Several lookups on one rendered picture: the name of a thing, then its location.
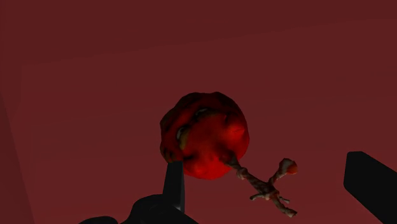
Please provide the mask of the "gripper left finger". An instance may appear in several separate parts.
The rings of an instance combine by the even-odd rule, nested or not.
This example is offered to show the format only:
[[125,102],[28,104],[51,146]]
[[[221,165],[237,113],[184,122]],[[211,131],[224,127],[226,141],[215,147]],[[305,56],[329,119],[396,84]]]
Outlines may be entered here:
[[162,193],[137,200],[125,221],[119,223],[113,217],[99,216],[86,219],[79,224],[199,224],[185,214],[182,161],[167,165]]

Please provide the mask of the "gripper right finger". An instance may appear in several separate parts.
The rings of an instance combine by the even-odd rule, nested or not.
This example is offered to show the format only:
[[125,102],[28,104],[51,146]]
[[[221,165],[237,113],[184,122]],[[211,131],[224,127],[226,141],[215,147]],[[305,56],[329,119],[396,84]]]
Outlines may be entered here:
[[397,224],[397,172],[363,151],[346,155],[344,188],[383,224]]

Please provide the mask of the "red fruit with twig stem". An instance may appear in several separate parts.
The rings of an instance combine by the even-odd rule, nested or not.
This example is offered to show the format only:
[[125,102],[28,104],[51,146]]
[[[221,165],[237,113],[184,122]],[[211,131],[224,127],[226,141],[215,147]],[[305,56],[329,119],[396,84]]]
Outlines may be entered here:
[[183,96],[161,119],[160,135],[162,157],[169,164],[182,161],[185,174],[212,180],[233,169],[256,190],[250,200],[271,200],[286,216],[297,214],[286,207],[289,200],[274,186],[283,176],[297,173],[296,162],[282,159],[268,181],[250,174],[239,162],[249,146],[247,121],[237,103],[225,94],[192,92]]

